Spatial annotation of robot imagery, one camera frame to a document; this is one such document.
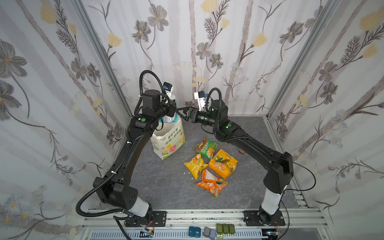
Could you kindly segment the white floral paper bag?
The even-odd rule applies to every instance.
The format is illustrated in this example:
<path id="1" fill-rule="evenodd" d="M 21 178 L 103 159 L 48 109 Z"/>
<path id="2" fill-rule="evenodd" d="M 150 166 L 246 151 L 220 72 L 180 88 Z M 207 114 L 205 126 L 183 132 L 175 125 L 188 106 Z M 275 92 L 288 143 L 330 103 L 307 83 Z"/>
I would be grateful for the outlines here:
<path id="1" fill-rule="evenodd" d="M 186 142 L 182 120 L 165 123 L 161 131 L 153 133 L 151 142 L 155 154 L 162 160 L 171 156 Z"/>

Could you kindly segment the green corn chips packet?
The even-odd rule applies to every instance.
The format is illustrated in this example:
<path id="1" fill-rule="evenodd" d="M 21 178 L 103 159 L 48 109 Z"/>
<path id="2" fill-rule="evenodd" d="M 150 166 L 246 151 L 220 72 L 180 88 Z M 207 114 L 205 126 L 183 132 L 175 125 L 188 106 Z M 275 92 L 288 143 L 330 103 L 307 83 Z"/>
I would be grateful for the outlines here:
<path id="1" fill-rule="evenodd" d="M 217 147 L 217 142 L 211 142 L 207 138 L 204 138 L 202 142 L 195 146 L 194 151 L 208 159 L 211 159 L 214 156 Z"/>

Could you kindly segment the small yellow chips bag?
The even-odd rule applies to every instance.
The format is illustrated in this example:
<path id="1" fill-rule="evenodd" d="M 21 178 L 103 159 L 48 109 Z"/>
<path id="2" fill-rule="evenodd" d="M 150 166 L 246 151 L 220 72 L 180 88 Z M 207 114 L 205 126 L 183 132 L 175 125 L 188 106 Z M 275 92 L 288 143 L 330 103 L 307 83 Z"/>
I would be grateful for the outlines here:
<path id="1" fill-rule="evenodd" d="M 200 173 L 208 167 L 208 164 L 204 162 L 201 154 L 197 154 L 190 161 L 185 162 L 184 166 L 190 171 L 193 175 L 194 179 L 197 180 L 199 178 Z"/>

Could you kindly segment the yellow snack bag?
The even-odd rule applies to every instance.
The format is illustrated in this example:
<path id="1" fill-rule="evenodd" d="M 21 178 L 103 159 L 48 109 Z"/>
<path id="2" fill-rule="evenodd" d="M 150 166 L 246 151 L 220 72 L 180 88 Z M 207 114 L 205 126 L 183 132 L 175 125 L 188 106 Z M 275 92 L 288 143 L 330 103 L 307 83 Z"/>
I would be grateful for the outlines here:
<path id="1" fill-rule="evenodd" d="M 222 179 L 232 175 L 237 169 L 238 160 L 230 156 L 224 150 L 219 150 L 209 162 L 209 168 Z"/>

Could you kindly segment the orange candy snack bag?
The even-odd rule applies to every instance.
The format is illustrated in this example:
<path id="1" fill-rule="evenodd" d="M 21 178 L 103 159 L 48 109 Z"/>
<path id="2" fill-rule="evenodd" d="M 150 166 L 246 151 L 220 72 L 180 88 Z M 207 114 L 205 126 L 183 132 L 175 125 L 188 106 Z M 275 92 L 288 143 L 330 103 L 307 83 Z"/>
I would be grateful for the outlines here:
<path id="1" fill-rule="evenodd" d="M 228 185 L 228 182 L 216 177 L 209 170 L 205 169 L 202 173 L 202 180 L 196 183 L 196 185 L 218 198 L 222 189 Z"/>

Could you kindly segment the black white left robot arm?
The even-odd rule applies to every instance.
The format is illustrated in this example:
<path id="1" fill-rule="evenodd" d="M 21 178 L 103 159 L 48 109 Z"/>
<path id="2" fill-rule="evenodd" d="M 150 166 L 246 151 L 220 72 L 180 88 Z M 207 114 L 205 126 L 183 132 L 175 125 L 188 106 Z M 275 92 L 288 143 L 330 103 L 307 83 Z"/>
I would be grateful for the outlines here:
<path id="1" fill-rule="evenodd" d="M 136 163 L 147 142 L 159 125 L 159 120 L 166 114 L 175 113 L 176 103 L 167 94 L 158 90 L 147 90 L 142 95 L 139 112 L 130 120 L 126 129 L 126 141 L 115 162 L 103 178 L 96 178 L 94 188 L 104 204 L 115 208 L 101 213 L 132 214 L 147 217 L 152 207 L 139 197 L 138 190 L 131 187 L 131 178 Z"/>

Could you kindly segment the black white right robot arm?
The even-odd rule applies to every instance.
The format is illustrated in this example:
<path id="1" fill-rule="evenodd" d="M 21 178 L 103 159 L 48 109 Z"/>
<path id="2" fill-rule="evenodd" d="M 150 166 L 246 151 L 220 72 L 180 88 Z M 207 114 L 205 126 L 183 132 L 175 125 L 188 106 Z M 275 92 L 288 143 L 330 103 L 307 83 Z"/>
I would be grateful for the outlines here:
<path id="1" fill-rule="evenodd" d="M 240 125 L 228 119 L 228 107 L 223 101 L 214 100 L 207 111 L 194 107 L 176 110 L 185 121 L 213 127 L 213 133 L 220 142 L 230 143 L 258 161 L 267 171 L 264 177 L 266 193 L 259 208 L 258 221 L 270 225 L 278 218 L 280 202 L 293 176 L 292 156 L 275 151 L 247 134 Z"/>

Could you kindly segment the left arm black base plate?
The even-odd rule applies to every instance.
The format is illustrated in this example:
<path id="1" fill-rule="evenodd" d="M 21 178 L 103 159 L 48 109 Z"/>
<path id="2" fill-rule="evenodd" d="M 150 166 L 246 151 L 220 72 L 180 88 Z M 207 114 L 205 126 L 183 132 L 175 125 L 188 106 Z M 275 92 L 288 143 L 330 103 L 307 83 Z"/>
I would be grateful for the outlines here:
<path id="1" fill-rule="evenodd" d="M 165 227 L 167 220 L 167 211 L 149 211 L 145 217 L 133 217 L 125 220 L 126 227 Z"/>

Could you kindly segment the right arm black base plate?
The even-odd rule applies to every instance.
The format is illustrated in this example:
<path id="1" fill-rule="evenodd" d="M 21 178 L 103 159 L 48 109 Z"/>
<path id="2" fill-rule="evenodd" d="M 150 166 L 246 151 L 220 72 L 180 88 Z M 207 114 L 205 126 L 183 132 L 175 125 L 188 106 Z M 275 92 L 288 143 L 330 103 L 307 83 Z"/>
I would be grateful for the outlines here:
<path id="1" fill-rule="evenodd" d="M 277 211 L 274 215 L 269 215 L 264 210 L 259 213 L 258 210 L 243 211 L 244 219 L 247 227 L 284 227 L 286 222 L 281 211 Z"/>

